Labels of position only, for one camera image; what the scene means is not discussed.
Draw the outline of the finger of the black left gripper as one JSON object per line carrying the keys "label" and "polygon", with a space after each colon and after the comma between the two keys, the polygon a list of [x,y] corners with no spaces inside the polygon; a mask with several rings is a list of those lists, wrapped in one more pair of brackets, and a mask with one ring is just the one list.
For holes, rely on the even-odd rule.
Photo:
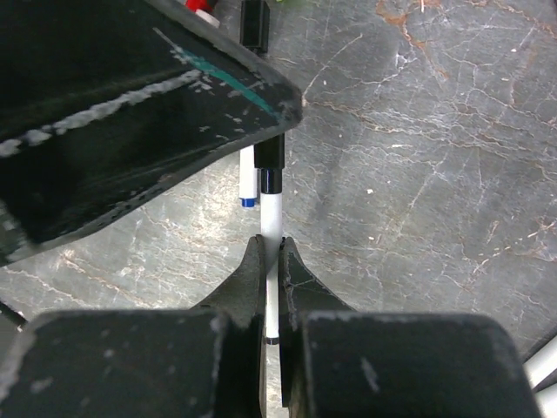
{"label": "finger of the black left gripper", "polygon": [[296,126],[299,88],[175,1],[1,4],[1,262]]}

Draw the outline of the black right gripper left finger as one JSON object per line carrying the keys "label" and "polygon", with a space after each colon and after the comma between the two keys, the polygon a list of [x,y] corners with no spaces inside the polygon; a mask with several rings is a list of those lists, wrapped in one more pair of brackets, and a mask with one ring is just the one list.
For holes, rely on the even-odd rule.
{"label": "black right gripper left finger", "polygon": [[192,307],[226,312],[239,327],[265,317],[265,245],[260,235],[249,238],[238,267],[208,296]]}

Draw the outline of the black cap marker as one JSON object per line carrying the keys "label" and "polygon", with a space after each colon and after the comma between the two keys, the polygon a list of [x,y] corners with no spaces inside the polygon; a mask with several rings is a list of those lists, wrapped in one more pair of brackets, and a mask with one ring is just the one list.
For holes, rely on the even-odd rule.
{"label": "black cap marker", "polygon": [[279,343],[279,249],[283,239],[282,191],[285,168],[285,135],[255,145],[259,170],[260,235],[265,246],[265,338]]}
{"label": "black cap marker", "polygon": [[238,198],[241,206],[252,208],[258,197],[258,170],[254,161],[254,146],[248,146],[239,153]]}

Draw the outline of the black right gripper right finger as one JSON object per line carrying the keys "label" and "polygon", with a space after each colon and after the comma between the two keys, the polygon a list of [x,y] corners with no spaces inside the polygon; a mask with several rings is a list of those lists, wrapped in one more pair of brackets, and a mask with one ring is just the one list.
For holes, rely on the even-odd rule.
{"label": "black right gripper right finger", "polygon": [[278,254],[278,304],[280,331],[295,331],[306,311],[354,311],[305,265],[291,237],[283,238]]}

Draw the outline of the blue cap marker group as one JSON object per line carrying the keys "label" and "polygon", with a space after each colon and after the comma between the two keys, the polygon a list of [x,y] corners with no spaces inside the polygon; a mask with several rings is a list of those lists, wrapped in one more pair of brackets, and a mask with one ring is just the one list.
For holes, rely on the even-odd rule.
{"label": "blue cap marker group", "polygon": [[557,337],[554,336],[524,363],[531,388],[536,388],[557,368]]}

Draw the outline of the green pen cap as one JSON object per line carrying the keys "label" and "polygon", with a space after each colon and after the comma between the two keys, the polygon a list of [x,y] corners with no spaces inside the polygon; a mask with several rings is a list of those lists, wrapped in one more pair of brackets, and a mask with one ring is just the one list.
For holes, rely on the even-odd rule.
{"label": "green pen cap", "polygon": [[307,0],[276,0],[277,3],[283,3],[283,4],[288,4],[288,5],[293,5],[293,4],[304,4],[307,3]]}

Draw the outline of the red pen cap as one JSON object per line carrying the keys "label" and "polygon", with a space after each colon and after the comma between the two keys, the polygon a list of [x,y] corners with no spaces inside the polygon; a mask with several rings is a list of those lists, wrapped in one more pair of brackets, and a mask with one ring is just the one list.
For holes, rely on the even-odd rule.
{"label": "red pen cap", "polygon": [[218,0],[184,0],[184,6],[211,26],[218,28],[220,22],[213,16]]}

